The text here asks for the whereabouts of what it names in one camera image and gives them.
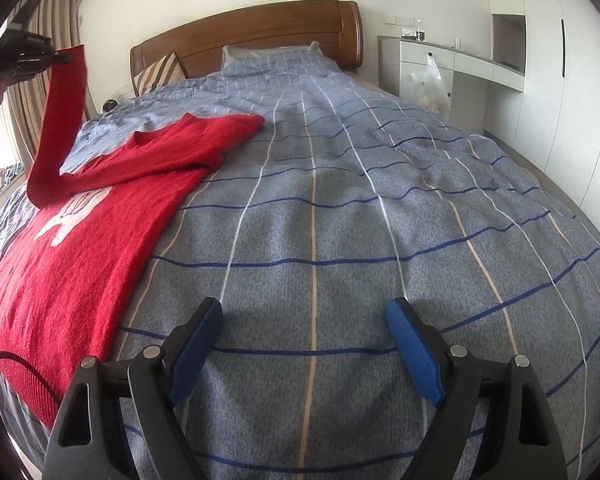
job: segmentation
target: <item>water bottle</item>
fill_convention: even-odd
[[[424,41],[424,27],[422,25],[422,20],[418,20],[418,27],[416,28],[416,40]]]

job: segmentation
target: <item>wooden headboard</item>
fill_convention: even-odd
[[[245,48],[320,43],[325,56],[342,70],[362,64],[362,20],[356,2],[300,0],[265,4],[187,23],[133,47],[131,77],[175,52],[187,78],[220,70],[222,47]]]

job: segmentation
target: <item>black cable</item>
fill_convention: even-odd
[[[45,390],[48,391],[49,395],[51,395],[51,397],[54,400],[54,402],[56,403],[56,405],[58,405],[58,407],[60,406],[62,399],[60,399],[58,394],[56,394],[55,391],[53,391],[53,388],[49,385],[49,383],[46,382],[46,379],[42,376],[42,374],[40,374],[39,371],[37,371],[34,368],[33,365],[31,365],[29,362],[24,360],[19,355],[14,354],[12,352],[7,352],[7,351],[0,351],[0,360],[2,360],[2,359],[10,359],[11,361],[15,361],[15,362],[21,364],[22,366],[24,366],[27,370],[29,370],[29,372],[31,372],[35,376],[35,378],[40,381],[40,384],[42,384],[42,386],[44,386]],[[24,465],[24,463],[20,459],[20,455],[17,452],[16,452],[16,457],[20,462],[20,469],[22,470],[22,473],[24,474],[24,476],[26,476],[27,480],[33,480],[33,478],[31,477],[31,475],[29,473],[29,470]]]

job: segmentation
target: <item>red sweater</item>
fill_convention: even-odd
[[[54,65],[40,148],[27,193],[42,208],[0,261],[0,350],[25,358],[64,395],[81,359],[106,360],[146,261],[184,198],[260,116],[190,114],[59,174],[80,124],[86,72]],[[11,387],[47,427],[57,409],[22,366],[0,362]]]

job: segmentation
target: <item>white wardrobe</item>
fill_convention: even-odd
[[[525,15],[522,95],[490,92],[485,129],[552,179],[600,231],[600,15],[589,0],[490,0]]]

